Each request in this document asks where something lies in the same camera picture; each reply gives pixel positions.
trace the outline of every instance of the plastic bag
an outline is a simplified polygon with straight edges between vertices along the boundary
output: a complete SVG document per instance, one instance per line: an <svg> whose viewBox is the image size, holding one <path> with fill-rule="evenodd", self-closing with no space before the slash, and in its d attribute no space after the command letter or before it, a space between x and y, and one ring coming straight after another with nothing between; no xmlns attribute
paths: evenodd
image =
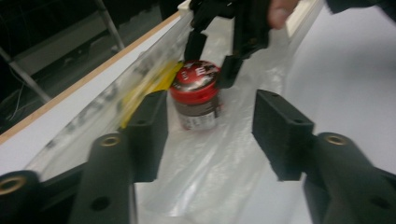
<svg viewBox="0 0 396 224"><path fill-rule="evenodd" d="M230 53L233 22L208 27L203 60L221 65ZM247 60L235 85L222 91L223 114L210 131L184 131L168 98L170 135L159 178L137 184L140 223L235 223L268 162L251 134L255 93L281 93L288 65L286 31Z"/></svg>
<svg viewBox="0 0 396 224"><path fill-rule="evenodd" d="M123 117L148 91L153 74L176 64L190 30L191 15L181 19L101 95L72 120L29 164L48 179L83 163L92 141L115 132ZM215 19L205 31L203 60L222 64L231 52L233 21ZM247 60L235 85L222 91L219 125L210 131L181 128L168 97L169 137L158 179L136 184L139 223L235 223L268 162L251 135L258 88L281 93L287 68L286 31L271 33L272 44ZM134 90L120 109L120 101ZM74 125L86 119L82 125Z"/></svg>

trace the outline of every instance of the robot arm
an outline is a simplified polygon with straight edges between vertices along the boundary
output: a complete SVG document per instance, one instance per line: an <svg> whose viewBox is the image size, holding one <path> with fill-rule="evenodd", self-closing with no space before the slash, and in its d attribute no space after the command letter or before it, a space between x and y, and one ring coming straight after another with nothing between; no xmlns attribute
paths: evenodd
<svg viewBox="0 0 396 224"><path fill-rule="evenodd" d="M217 82L218 88L231 88L243 61L257 50L268 47L271 29L267 23L269 3L269 0L192 0L193 30L184 52L185 61L200 59L207 38L201 32L215 17L234 18L233 54L225 57Z"/></svg>

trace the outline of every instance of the wooden edge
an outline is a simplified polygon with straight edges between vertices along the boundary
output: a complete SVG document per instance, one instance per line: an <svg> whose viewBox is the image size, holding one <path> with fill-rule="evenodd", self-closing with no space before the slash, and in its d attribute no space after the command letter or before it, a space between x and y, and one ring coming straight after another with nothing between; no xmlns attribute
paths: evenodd
<svg viewBox="0 0 396 224"><path fill-rule="evenodd" d="M55 98L50 100L48 103L45 105L42 105L40 108L38 108L35 112L33 112L31 115L26 117L25 119L21 120L19 123L14 125L12 128L7 130L5 133L0 135L0 145L5 143L10 137L14 136L16 133L18 133L20 130L26 128L28 125L30 125L32 122L34 122L36 119L40 118L42 115L47 113L49 110L51 110L53 107L55 107L57 104L59 104L62 100L67 98L69 95L71 95L74 91L78 90L82 86L84 86L86 83L91 81L93 78L101 74L105 69L107 69L110 65L115 63L117 60L125 56L127 53L135 49L137 46L142 44L144 41L155 35L159 30L161 30L164 26L169 24L171 21L175 20L177 17L179 17L179 13L175 13L165 21L161 22L158 24L156 27L142 35L140 38L138 38L134 43L111 57L109 60L106 62L102 63L99 65L97 68L95 68L93 71L91 71L87 76L83 77L79 81L77 81L75 84L73 84L71 87L67 88L65 91L61 92L58 94Z"/></svg>

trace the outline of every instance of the finger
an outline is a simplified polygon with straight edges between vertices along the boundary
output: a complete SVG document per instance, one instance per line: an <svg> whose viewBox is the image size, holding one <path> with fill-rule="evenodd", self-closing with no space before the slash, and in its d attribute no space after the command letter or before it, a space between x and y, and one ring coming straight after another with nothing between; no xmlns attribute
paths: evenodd
<svg viewBox="0 0 396 224"><path fill-rule="evenodd" d="M274 29L283 28L298 2L299 0L272 0L268 10L270 26Z"/></svg>

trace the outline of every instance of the red jar lid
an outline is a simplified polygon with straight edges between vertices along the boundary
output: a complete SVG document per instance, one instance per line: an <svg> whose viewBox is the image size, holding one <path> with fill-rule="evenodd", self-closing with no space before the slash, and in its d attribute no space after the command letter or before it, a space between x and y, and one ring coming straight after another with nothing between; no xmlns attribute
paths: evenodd
<svg viewBox="0 0 396 224"><path fill-rule="evenodd" d="M170 92L182 104L202 104L218 94L215 88L220 69L206 61L188 61L177 72Z"/></svg>

